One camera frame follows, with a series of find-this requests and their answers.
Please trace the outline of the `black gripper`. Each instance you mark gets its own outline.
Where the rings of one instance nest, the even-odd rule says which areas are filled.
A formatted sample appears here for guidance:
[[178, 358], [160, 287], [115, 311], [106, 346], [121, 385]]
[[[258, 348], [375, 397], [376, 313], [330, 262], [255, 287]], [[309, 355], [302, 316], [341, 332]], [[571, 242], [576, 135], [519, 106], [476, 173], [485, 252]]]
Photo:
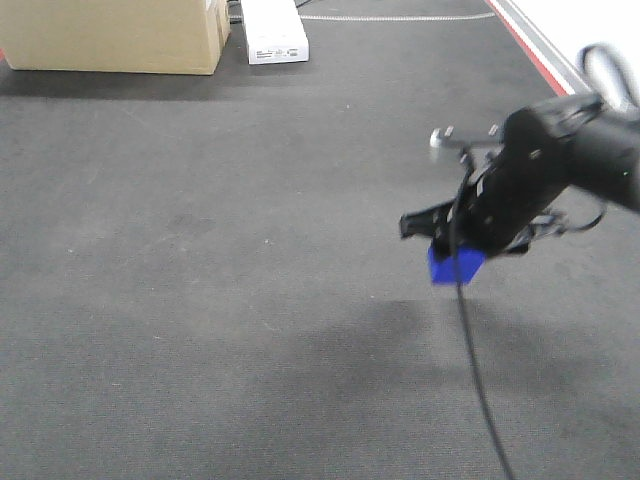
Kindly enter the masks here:
[[[563, 235], [564, 212], [540, 213], [568, 186], [566, 150], [574, 133], [571, 116], [558, 110], [528, 107], [511, 114], [502, 150], [456, 212], [456, 245], [487, 256], [523, 255], [532, 242]], [[449, 200], [403, 214], [400, 238], [446, 234], [453, 205]]]

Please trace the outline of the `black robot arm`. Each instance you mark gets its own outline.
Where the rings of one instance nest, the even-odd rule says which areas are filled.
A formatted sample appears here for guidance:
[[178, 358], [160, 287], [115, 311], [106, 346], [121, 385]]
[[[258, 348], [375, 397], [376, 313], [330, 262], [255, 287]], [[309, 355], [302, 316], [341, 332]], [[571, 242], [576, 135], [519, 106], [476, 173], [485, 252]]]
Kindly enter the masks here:
[[487, 169], [453, 200], [403, 215], [401, 237], [430, 238], [439, 256], [452, 245], [487, 257], [524, 254], [545, 230], [534, 218], [569, 186], [639, 210], [639, 118], [606, 108], [597, 94], [519, 109], [498, 142]]

